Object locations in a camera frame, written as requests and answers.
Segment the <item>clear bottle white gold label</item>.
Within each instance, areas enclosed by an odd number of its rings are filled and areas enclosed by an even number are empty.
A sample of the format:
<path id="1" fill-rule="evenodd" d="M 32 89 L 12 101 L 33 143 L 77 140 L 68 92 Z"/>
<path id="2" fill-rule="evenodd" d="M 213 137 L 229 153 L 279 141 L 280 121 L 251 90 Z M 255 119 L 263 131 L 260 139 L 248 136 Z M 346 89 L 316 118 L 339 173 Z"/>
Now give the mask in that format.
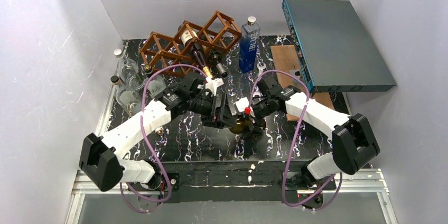
<path id="1" fill-rule="evenodd" d="M 138 91 L 130 88 L 117 75 L 110 77 L 116 89 L 115 99 L 125 112 L 132 117 L 142 111 L 142 99 Z"/>

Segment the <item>blue transparent bottle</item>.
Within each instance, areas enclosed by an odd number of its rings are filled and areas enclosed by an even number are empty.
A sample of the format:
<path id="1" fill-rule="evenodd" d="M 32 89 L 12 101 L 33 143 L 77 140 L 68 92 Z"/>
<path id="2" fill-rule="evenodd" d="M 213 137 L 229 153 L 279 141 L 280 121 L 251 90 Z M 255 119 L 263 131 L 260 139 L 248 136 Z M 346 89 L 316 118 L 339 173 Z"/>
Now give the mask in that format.
<path id="1" fill-rule="evenodd" d="M 239 68 L 242 73 L 247 73 L 254 69 L 259 34 L 260 26 L 256 17 L 248 17 L 247 23 L 241 27 Z"/>

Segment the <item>dark bottle grey cap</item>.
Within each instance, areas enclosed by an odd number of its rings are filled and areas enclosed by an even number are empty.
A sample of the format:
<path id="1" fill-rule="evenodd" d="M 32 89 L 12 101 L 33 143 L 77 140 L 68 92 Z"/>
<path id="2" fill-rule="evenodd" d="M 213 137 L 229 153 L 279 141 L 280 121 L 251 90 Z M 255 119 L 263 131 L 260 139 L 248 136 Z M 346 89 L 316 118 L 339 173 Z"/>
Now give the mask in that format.
<path id="1" fill-rule="evenodd" d="M 246 129 L 245 118 L 239 118 L 236 120 L 236 122 L 237 122 L 237 125 L 235 127 L 229 128 L 229 130 L 233 134 L 239 134 L 240 136 L 246 135 L 245 134 L 245 129 Z"/>

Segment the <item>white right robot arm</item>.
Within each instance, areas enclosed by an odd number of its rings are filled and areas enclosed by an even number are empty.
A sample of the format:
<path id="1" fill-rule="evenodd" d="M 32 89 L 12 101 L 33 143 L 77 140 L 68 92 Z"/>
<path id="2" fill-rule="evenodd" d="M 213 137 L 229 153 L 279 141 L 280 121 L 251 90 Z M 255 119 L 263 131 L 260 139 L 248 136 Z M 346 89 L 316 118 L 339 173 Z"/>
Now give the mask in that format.
<path id="1" fill-rule="evenodd" d="M 380 153 L 370 123 L 362 114 L 350 116 L 335 111 L 294 86 L 283 88 L 273 77 L 257 84 L 262 97 L 252 104 L 247 98 L 236 103 L 236 109 L 259 121 L 276 111 L 301 117 L 332 141 L 332 151 L 318 156 L 301 168 L 301 179 L 309 184 L 343 172 L 353 175 Z"/>

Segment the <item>dark bottle black cap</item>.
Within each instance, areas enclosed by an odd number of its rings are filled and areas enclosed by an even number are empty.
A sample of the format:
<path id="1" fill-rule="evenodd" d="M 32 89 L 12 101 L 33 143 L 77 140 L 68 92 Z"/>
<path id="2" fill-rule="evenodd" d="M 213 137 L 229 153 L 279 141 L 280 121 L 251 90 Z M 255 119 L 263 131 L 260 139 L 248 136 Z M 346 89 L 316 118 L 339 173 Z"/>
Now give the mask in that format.
<path id="1" fill-rule="evenodd" d="M 219 52 L 211 50 L 208 61 L 210 65 L 215 69 L 218 76 L 220 76 L 221 78 L 226 78 L 228 76 L 228 73 L 222 64 L 222 56 Z"/>

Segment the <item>dark wine bottle gold cap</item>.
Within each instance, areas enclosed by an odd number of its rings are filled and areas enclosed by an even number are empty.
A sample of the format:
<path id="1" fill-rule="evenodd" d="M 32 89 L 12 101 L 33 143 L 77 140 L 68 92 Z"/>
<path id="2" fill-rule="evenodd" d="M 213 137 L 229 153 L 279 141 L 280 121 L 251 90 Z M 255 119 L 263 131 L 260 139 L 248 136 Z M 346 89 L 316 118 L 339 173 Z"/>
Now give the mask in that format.
<path id="1" fill-rule="evenodd" d="M 206 77 L 211 77 L 214 79 L 214 76 L 206 63 L 206 59 L 204 56 L 204 48 L 200 43 L 192 42 L 194 37 L 198 37 L 195 32 L 193 34 L 190 33 L 188 29 L 185 29 L 180 35 L 180 39 L 182 44 L 186 47 L 188 44 L 192 43 L 192 46 L 188 49 L 189 54 L 195 59 L 198 63 L 199 68 L 205 73 Z"/>

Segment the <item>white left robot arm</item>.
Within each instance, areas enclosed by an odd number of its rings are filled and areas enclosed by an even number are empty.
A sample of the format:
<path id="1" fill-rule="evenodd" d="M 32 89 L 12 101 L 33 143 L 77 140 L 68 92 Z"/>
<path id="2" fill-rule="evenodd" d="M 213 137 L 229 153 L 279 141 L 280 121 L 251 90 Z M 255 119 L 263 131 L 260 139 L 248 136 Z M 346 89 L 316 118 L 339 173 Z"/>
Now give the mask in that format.
<path id="1" fill-rule="evenodd" d="M 148 161 L 126 160 L 126 153 L 144 136 L 191 111 L 201 116 L 203 126 L 231 128 L 236 125 L 227 101 L 225 82 L 207 80 L 195 72 L 170 85 L 145 108 L 120 126 L 97 136 L 87 135 L 82 144 L 79 167 L 101 192 L 120 182 L 148 183 L 158 176 Z"/>

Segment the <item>clear bottle silver cap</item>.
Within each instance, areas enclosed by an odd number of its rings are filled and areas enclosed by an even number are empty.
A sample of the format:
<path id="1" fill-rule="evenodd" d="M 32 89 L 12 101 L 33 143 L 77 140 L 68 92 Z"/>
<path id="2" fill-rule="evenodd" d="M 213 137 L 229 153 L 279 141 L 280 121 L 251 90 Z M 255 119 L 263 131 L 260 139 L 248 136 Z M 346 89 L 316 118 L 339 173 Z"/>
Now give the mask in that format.
<path id="1" fill-rule="evenodd" d="M 144 87 L 144 80 L 136 61 L 126 57 L 122 49 L 114 50 L 114 56 L 118 59 L 118 76 L 120 79 L 131 89 L 141 90 Z"/>

